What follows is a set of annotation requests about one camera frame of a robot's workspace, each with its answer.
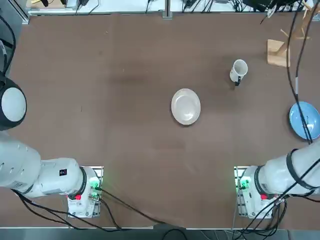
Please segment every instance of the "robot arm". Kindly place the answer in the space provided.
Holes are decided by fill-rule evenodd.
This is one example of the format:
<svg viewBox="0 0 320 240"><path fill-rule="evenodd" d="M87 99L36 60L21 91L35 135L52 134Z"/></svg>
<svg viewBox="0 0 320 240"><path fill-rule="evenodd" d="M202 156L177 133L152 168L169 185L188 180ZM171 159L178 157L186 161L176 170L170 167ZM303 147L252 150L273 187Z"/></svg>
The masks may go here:
<svg viewBox="0 0 320 240"><path fill-rule="evenodd" d="M284 193L295 182L287 194L317 194L320 187L320 165L316 165L303 179L301 176L320 159L320 141L286 155L271 159L263 166L248 167L240 178L240 191L249 218L271 218L268 215L273 205L257 214Z"/></svg>
<svg viewBox="0 0 320 240"><path fill-rule="evenodd" d="M70 213L80 218L93 216L100 180L91 167L65 157L41 160L36 150L4 132L0 132L0 159L1 187L29 198L67 195Z"/></svg>

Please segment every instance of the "blue bowl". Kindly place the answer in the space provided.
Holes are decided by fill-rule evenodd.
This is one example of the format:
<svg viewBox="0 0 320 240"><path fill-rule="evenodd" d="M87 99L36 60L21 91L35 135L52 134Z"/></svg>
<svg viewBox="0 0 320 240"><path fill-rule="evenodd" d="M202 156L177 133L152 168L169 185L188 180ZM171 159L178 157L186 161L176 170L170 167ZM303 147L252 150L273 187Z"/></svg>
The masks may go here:
<svg viewBox="0 0 320 240"><path fill-rule="evenodd" d="M317 109L310 103L300 101L300 107L304 116L307 128L309 129L312 139L316 139L320 135L320 115ZM304 127L301 121L298 105L295 103L289 113L291 127L301 138L307 139Z"/></svg>

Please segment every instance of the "mug handle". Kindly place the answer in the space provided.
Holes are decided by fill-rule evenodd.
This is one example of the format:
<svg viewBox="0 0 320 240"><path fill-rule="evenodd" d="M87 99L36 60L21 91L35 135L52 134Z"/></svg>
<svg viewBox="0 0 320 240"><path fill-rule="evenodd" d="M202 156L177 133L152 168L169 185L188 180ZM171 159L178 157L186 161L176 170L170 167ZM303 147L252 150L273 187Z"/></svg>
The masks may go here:
<svg viewBox="0 0 320 240"><path fill-rule="evenodd" d="M235 84L236 86L239 86L240 81L241 81L241 77L240 77L240 76L238 76L238 81L235 81L235 82L234 82L234 84Z"/></svg>

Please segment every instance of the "tabletop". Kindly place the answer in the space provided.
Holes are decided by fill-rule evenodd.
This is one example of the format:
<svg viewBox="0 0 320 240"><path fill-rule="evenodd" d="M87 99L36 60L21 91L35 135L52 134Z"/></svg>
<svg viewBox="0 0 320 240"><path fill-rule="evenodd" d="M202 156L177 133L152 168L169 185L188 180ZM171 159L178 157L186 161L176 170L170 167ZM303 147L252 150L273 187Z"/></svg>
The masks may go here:
<svg viewBox="0 0 320 240"><path fill-rule="evenodd" d="M24 122L9 134L43 160L75 158L103 166L103 188L142 212L185 228L231 228L234 166L262 165L306 145L291 130L294 104L285 68L267 64L267 39L284 41L293 15L261 14L32 17L24 25L10 78L28 103ZM300 66L299 95L320 109L320 25ZM296 65L301 41L291 48ZM235 88L229 71L243 59L248 73ZM189 127L172 117L182 88L195 91L201 114ZM1 188L0 226L58 227L32 215ZM122 227L154 223L105 198ZM35 199L66 210L63 196ZM280 226L320 229L320 206L289 199ZM91 220L112 227L107 211ZM242 228L249 220L235 219Z"/></svg>

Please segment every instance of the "cable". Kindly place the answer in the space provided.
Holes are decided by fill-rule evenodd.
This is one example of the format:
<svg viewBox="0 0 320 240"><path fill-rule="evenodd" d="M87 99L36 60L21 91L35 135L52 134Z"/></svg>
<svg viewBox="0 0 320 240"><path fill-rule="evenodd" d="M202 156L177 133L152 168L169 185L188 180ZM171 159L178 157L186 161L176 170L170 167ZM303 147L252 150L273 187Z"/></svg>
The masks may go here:
<svg viewBox="0 0 320 240"><path fill-rule="evenodd" d="M201 12L202 14L206 11L209 3L210 3L210 0L207 2L207 4L204 4L204 9L203 9L202 12Z"/></svg>
<svg viewBox="0 0 320 240"><path fill-rule="evenodd" d="M214 1L215 1L215 0L211 0L210 7L209 7L209 9L208 9L208 11L207 11L208 13L210 13L211 7L212 7L212 4L214 4Z"/></svg>
<svg viewBox="0 0 320 240"><path fill-rule="evenodd" d="M74 13L75 16L77 16L77 12L78 12L78 10L80 9L80 6L82 6L82 5L79 4L78 7L76 8L75 13Z"/></svg>
<svg viewBox="0 0 320 240"><path fill-rule="evenodd" d="M161 238L161 240L164 240L164 239L166 238L166 236L168 235L168 233L173 232L173 231L178 231L179 233L181 233L181 234L183 235L183 237L184 237L185 240L188 240L186 234L185 234L182 230L177 229L177 228L175 228L175 229L170 229L169 231L167 231L167 232L163 235L163 237Z"/></svg>
<svg viewBox="0 0 320 240"><path fill-rule="evenodd" d="M299 1L298 8L301 6L302 1L303 1L303 0L300 0L300 1ZM295 93L295 90L294 90L294 87L293 87L293 83L292 83L292 80L291 80L291 74L290 74L290 67L289 67L289 47L290 47L290 41L291 41L292 32L293 32L293 29L294 29L294 25L295 25L295 22L296 22L297 15L298 15L298 11L295 11L294 16L293 16L293 20L292 20L292 24L291 24L291 27L290 27L288 42L287 42L286 72L287 72L287 76L288 76L289 85L290 85L290 88L291 88L293 97L294 97L294 99L295 99L295 103L296 103L297 106L298 106L298 110L299 110L300 117L301 117L301 121L302 121L302 125L303 125L303 130L304 130L304 133L305 133L305 137L306 137L306 139L307 139L308 144L312 144L312 143L313 143L313 140L312 140L310 131L309 131L309 129L308 129L308 126L307 126L305 117L304 117L303 112L302 112L301 107L300 107L299 98L298 98L298 93Z"/></svg>
<svg viewBox="0 0 320 240"><path fill-rule="evenodd" d="M37 208L40 208L40 209L44 209L44 210L46 210L46 211L58 213L58 214L66 214L66 215L71 216L71 217L74 217L74 218L76 218L76 219L78 219L78 220L80 220L80 221L82 221L82 222L84 222L84 223L86 223L86 224L88 224L88 225L90 225L90 226L92 226L92 227L95 227L95 228L97 228L97 229L100 229L100 230L102 230L102 231L104 231L104 232L111 233L111 232L119 231L118 229L115 229L115 230L107 230L107 229L104 229L104 228L102 228L102 227L100 227L100 226L98 226L98 225L95 225L95 224L93 224L93 223L91 223L91 222L89 222L89 221L86 221L86 220L84 220L84 219L82 219L82 218L80 218L80 217L78 217L78 216L76 216L76 215L74 215L74 214L71 214L70 212L59 211L59 210L51 209L51 208L48 208L48 207L45 207L45 206L36 204L36 203L34 203L33 201L31 201L30 199L28 199L28 198L26 198L25 196L23 196L23 195L22 195L20 192L18 192L17 190L12 189L12 191L13 191L15 194L17 194L20 199L23 199L25 202L27 202L28 204L30 204L30 205L32 205L32 206L34 206L34 207L37 207Z"/></svg>
<svg viewBox="0 0 320 240"><path fill-rule="evenodd" d="M202 235L203 235L207 240L212 240L212 239L210 239L202 230L200 230L200 233L202 233Z"/></svg>
<svg viewBox="0 0 320 240"><path fill-rule="evenodd" d="M43 216L42 214L40 214L40 213L32 210L32 209L27 205L27 203L26 203L21 197L19 197L19 198L20 198L20 200L22 201L23 205L24 205L31 213L39 216L40 218L43 218L43 219L46 219L46 220L49 220L49 221L52 221L52 222L55 222L55 223L65 224L65 225L68 225L69 227L72 227L72 228L74 228L74 229L76 229L76 230L86 230L86 229L87 229L87 228L78 228L78 227L76 227L76 226L73 226L70 222L66 221L65 219L63 219L63 218L60 217L59 215L55 214L54 212L51 212L51 211L48 211L48 210L47 210L48 213L56 216L57 218L61 219L62 221L58 221L58 220L55 220L55 219L52 219L52 218Z"/></svg>
<svg viewBox="0 0 320 240"><path fill-rule="evenodd" d="M235 234L235 231L228 231L228 230L223 230L225 233L228 233L228 234L232 234L232 235L234 235Z"/></svg>
<svg viewBox="0 0 320 240"><path fill-rule="evenodd" d="M185 12L186 5L187 5L187 3L186 3L185 6L184 6L184 3L185 3L185 0L182 0L182 6L181 6L181 12L182 12L182 13Z"/></svg>
<svg viewBox="0 0 320 240"><path fill-rule="evenodd" d="M153 222L156 222L156 223L158 223L158 224L167 224L167 223L164 222L164 221L160 221L160 220L157 220L157 219L155 219L155 218L153 218L153 217L151 217L151 216L146 215L145 213L143 213L143 212L139 211L138 209L134 208L133 206L125 203L125 202L122 201L120 198L114 196L114 195L111 194L110 192L102 189L101 187L96 187L95 189L96 189L96 190L100 190L100 191L108 194L109 196L111 196L112 198L116 199L118 202L122 203L123 205L125 205L125 206L128 207L129 209L135 211L136 213L140 214L141 216L143 216L143 217L145 217L145 218L147 218L147 219L149 219L149 220L151 220L151 221L153 221Z"/></svg>
<svg viewBox="0 0 320 240"><path fill-rule="evenodd" d="M224 233L225 233L225 235L226 235L226 238L227 238L228 240L230 240L228 233L227 233L226 231L224 231Z"/></svg>
<svg viewBox="0 0 320 240"><path fill-rule="evenodd" d="M8 56L7 56L7 51L6 51L5 45L1 39L0 39L0 49L3 54L3 68L5 68L5 66L7 65Z"/></svg>
<svg viewBox="0 0 320 240"><path fill-rule="evenodd" d="M319 5L319 0L317 1L317 3L315 4L315 6L313 7L313 11L312 11L311 18L310 18L311 20L308 22L308 25L307 25L306 30L305 30L305 34L304 34L304 39L303 39L301 51L300 51L300 53L299 53L298 62L297 62L297 64L296 64L296 69L295 69L295 77L296 77L296 78L297 78L298 75L299 75L299 67L300 67L302 55L303 55L304 50L305 50L306 40L307 40L308 32L309 32L309 29L310 29L311 21L312 21L312 18L313 18L313 16L314 16L315 12L316 12L316 9L318 8L318 5Z"/></svg>
<svg viewBox="0 0 320 240"><path fill-rule="evenodd" d="M216 240L219 240L216 230L213 230Z"/></svg>
<svg viewBox="0 0 320 240"><path fill-rule="evenodd" d="M150 2L151 2L151 0L148 0L148 3L146 4L145 14L148 12L148 7L149 7Z"/></svg>
<svg viewBox="0 0 320 240"><path fill-rule="evenodd" d="M301 177L299 177L298 181L301 181L316 165L318 165L320 163L320 158L315 161L308 169L307 171L304 172L304 174L302 174ZM293 183L290 187L288 187L282 194L280 194L275 200L273 200L272 202L270 202L267 206L265 206L263 209L261 209L253 218L253 220L248 224L248 226L243 230L243 231L247 231L248 228L253 224L253 222L257 219L257 217L264 211L266 210L268 207L270 207L272 204L276 203L277 201L279 201L280 199L282 199L284 196L286 196L286 194L292 189L294 188L296 185L298 184L298 182L296 181L295 183Z"/></svg>
<svg viewBox="0 0 320 240"><path fill-rule="evenodd" d="M196 3L196 5L194 6L194 8L192 9L191 13L193 13L196 9L196 7L199 5L199 3L201 2L201 0L198 0L198 2Z"/></svg>
<svg viewBox="0 0 320 240"><path fill-rule="evenodd" d="M90 15L97 7L99 7L99 5L100 5L100 0L98 0L98 4L94 8L91 9L91 11L88 13L88 15Z"/></svg>
<svg viewBox="0 0 320 240"><path fill-rule="evenodd" d="M12 48L12 54L9 57L6 65L3 67L3 75L5 76L7 73L7 70L12 62L12 59L14 57L15 51L16 51L16 46L17 46L17 41L16 41L16 35L14 33L14 31L12 30L12 28L10 27L10 25L7 23L7 21L0 15L0 19L2 20L2 22L7 26L7 28L9 29L11 36L12 36L12 41L13 41L13 48Z"/></svg>
<svg viewBox="0 0 320 240"><path fill-rule="evenodd" d="M108 205L103 199L100 199L100 202L103 203L104 206L106 207L106 209L108 210L109 215L110 215L110 218L111 218L114 226L115 226L117 229L122 230L122 228L117 224L114 216L112 215L109 205Z"/></svg>

